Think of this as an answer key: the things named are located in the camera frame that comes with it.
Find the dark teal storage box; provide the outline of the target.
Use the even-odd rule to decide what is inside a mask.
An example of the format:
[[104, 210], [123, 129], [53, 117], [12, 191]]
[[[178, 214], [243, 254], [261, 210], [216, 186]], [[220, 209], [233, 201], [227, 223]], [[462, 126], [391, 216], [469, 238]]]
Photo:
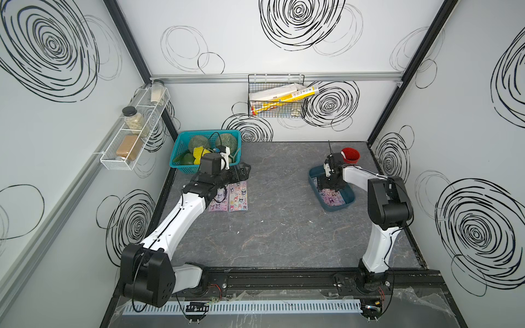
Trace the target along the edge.
[[313, 193], [325, 212], [336, 212], [348, 208], [355, 202], [355, 194], [347, 184], [344, 189], [335, 191], [333, 189], [319, 189], [319, 178], [324, 176], [323, 166], [311, 168], [308, 172], [308, 181]]

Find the blue glitter sticker sheet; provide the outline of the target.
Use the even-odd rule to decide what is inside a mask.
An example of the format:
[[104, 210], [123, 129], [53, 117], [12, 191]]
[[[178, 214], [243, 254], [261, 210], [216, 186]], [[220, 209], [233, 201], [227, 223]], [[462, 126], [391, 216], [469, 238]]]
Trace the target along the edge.
[[340, 191], [334, 191], [332, 189], [322, 189], [319, 191], [319, 195], [323, 203], [330, 207], [343, 206], [346, 204]]

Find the purple Kuromi sticker sheet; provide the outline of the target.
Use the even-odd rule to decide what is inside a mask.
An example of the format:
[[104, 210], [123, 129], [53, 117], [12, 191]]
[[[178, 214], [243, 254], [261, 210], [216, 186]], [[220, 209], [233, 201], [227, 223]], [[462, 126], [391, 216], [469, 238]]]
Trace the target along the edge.
[[216, 197], [210, 203], [209, 212], [225, 212], [228, 210], [228, 187], [217, 191]]

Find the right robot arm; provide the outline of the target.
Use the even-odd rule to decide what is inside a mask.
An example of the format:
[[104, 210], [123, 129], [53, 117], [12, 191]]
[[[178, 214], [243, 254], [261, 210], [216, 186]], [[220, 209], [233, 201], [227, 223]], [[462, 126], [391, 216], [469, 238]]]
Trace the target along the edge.
[[396, 238], [414, 215], [403, 179], [351, 165], [345, 162], [342, 153], [332, 153], [323, 164], [317, 185], [334, 191], [354, 185], [367, 192], [367, 210], [373, 228], [355, 281], [362, 292], [372, 292], [386, 282]]

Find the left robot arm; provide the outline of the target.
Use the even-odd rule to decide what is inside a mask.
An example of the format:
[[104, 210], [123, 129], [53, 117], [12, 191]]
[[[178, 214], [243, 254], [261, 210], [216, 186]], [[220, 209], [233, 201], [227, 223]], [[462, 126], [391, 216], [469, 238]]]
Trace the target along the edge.
[[173, 266], [174, 253], [218, 191], [248, 180], [251, 169], [244, 162], [230, 165], [224, 153], [205, 154], [168, 216], [146, 238], [128, 244], [122, 251], [118, 292], [160, 308], [177, 292], [205, 288], [207, 268], [192, 263]]

